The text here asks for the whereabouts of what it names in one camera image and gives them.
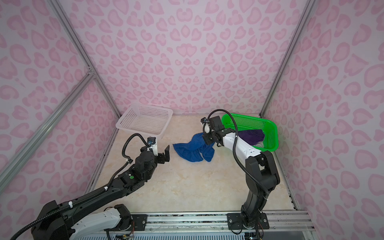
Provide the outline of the blue towel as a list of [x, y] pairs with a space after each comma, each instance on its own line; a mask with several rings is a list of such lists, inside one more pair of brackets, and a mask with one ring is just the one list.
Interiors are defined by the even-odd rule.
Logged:
[[203, 133], [198, 133], [192, 137], [190, 142], [173, 144], [173, 147], [181, 158], [195, 163], [203, 160], [211, 162], [215, 154], [213, 145], [207, 145], [203, 139]]

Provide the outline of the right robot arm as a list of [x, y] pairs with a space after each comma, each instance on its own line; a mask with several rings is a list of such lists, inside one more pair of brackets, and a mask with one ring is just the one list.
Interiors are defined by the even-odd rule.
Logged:
[[237, 216], [229, 215], [229, 229], [269, 229], [263, 210], [270, 193], [281, 182], [273, 156], [279, 145], [276, 124], [228, 113], [222, 117], [210, 114], [202, 118], [201, 123], [205, 143], [231, 150], [236, 163], [246, 174], [248, 197]]

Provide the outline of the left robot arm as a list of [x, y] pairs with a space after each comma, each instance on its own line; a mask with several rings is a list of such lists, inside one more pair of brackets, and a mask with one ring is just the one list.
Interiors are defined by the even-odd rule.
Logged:
[[56, 201], [47, 203], [38, 217], [39, 223], [31, 228], [33, 239], [78, 240], [107, 229], [130, 228], [133, 218], [124, 205], [116, 205], [98, 214], [95, 211], [143, 187], [157, 166], [169, 161], [169, 147], [157, 155], [141, 150], [135, 163], [105, 186], [62, 204]]

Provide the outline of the purple towel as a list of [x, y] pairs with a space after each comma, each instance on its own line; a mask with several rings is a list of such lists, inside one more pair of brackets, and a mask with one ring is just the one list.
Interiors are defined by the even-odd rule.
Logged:
[[243, 130], [238, 132], [238, 136], [252, 146], [263, 142], [265, 139], [265, 134], [262, 130]]

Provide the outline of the white plastic basket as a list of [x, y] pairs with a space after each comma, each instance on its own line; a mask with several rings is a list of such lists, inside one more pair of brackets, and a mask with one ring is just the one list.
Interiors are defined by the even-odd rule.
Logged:
[[144, 138], [162, 139], [173, 116], [173, 110], [136, 104], [131, 105], [119, 118], [116, 128], [128, 134], [139, 133]]

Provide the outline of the green plastic basket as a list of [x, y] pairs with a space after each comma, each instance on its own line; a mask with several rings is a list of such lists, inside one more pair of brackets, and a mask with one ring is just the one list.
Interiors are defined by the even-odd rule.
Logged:
[[279, 147], [278, 128], [277, 125], [266, 119], [261, 119], [253, 116], [232, 114], [235, 122], [237, 123], [238, 130], [262, 130], [265, 137], [263, 143], [257, 143], [254, 145], [255, 149], [261, 151], [274, 152]]

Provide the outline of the left diagonal aluminium strut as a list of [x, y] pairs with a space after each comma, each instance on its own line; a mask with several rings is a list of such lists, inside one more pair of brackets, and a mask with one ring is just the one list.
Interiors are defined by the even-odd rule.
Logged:
[[52, 114], [40, 125], [32, 137], [11, 158], [9, 164], [1, 172], [1, 193], [12, 182], [16, 175], [25, 166], [30, 157], [41, 146], [44, 140], [61, 121], [69, 108], [77, 101], [88, 85], [94, 80], [94, 72], [89, 71], [72, 91], [63, 99]]

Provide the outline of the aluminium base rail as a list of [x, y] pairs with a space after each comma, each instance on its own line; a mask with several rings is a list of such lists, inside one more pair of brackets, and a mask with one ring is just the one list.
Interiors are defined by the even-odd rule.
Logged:
[[118, 227], [117, 211], [91, 214], [72, 240], [317, 240], [306, 211], [264, 211], [253, 223], [239, 212], [133, 213]]

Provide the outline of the right corner aluminium post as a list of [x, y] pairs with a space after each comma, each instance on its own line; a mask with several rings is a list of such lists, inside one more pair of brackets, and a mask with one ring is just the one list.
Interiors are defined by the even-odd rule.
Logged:
[[298, 25], [293, 31], [292, 37], [289, 41], [285, 54], [283, 55], [282, 61], [279, 65], [278, 71], [273, 79], [271, 89], [269, 90], [266, 101], [261, 109], [259, 117], [264, 119], [267, 115], [267, 110], [269, 108], [270, 103], [273, 100], [274, 94], [278, 88], [278, 85], [283, 77], [283, 73], [285, 72], [287, 66], [289, 65], [290, 59], [294, 54], [295, 48], [297, 47], [300, 38], [302, 37], [306, 26], [308, 25], [313, 12], [316, 10], [318, 5], [318, 1], [310, 0], [306, 2], [304, 10], [299, 18]]

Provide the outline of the corner aluminium post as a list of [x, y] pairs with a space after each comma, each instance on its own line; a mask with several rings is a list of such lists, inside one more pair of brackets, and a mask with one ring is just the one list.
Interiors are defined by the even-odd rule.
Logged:
[[47, 2], [51, 6], [54, 14], [58, 18], [60, 24], [62, 25], [62, 27], [64, 28], [65, 32], [67, 33], [69, 39], [73, 43], [75, 49], [79, 53], [80, 58], [82, 59], [82, 61], [85, 63], [85, 65], [89, 69], [89, 72], [91, 74], [93, 74], [94, 77], [96, 78], [96, 83], [97, 83], [98, 87], [100, 88], [102, 94], [106, 98], [107, 103], [113, 109], [113, 111], [115, 112], [117, 117], [120, 118], [122, 116], [121, 112], [119, 111], [119, 109], [118, 109], [115, 101], [113, 100], [111, 94], [107, 90], [107, 87], [104, 84], [99, 72], [97, 71], [97, 69], [96, 69], [94, 63], [92, 62], [88, 52], [86, 51], [84, 44], [82, 43], [82, 41], [79, 38], [76, 31], [74, 30], [74, 28], [71, 24], [71, 21], [70, 21], [69, 17], [67, 16], [67, 14], [65, 13], [63, 6], [61, 5], [60, 1], [49, 0]]
[[306, 26], [308, 25], [313, 12], [316, 10], [318, 5], [318, 1], [310, 0], [306, 2], [304, 10], [299, 18], [298, 25], [293, 31], [292, 37], [289, 41], [285, 54], [283, 55], [282, 61], [279, 65], [278, 71], [273, 79], [271, 89], [269, 90], [266, 101], [261, 109], [259, 117], [264, 119], [267, 115], [267, 110], [269, 108], [270, 103], [273, 100], [274, 94], [278, 88], [278, 85], [283, 77], [283, 73], [285, 72], [287, 66], [289, 65], [290, 59], [294, 54], [295, 48], [297, 47], [300, 38], [302, 37]]

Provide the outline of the left corner aluminium post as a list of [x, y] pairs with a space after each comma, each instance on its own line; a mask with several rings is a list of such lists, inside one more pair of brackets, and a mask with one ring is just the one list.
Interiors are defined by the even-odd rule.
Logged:
[[67, 14], [65, 13], [63, 6], [61, 5], [60, 1], [49, 0], [47, 2], [51, 6], [54, 14], [58, 18], [60, 24], [62, 25], [62, 27], [64, 28], [65, 32], [67, 33], [69, 39], [73, 43], [75, 49], [79, 53], [80, 58], [82, 59], [82, 61], [85, 63], [85, 65], [89, 69], [89, 72], [91, 74], [93, 74], [94, 77], [96, 78], [96, 83], [97, 83], [98, 87], [100, 88], [102, 94], [106, 98], [107, 103], [113, 109], [113, 111], [115, 112], [117, 117], [120, 118], [122, 116], [121, 112], [119, 111], [119, 109], [118, 109], [115, 101], [113, 100], [111, 94], [107, 90], [107, 87], [104, 84], [99, 72], [97, 71], [97, 69], [96, 69], [94, 63], [92, 62], [88, 52], [86, 51], [84, 44], [82, 43], [82, 41], [79, 38], [76, 31], [74, 30], [74, 28], [71, 24], [71, 21], [70, 21], [69, 17], [67, 16]]

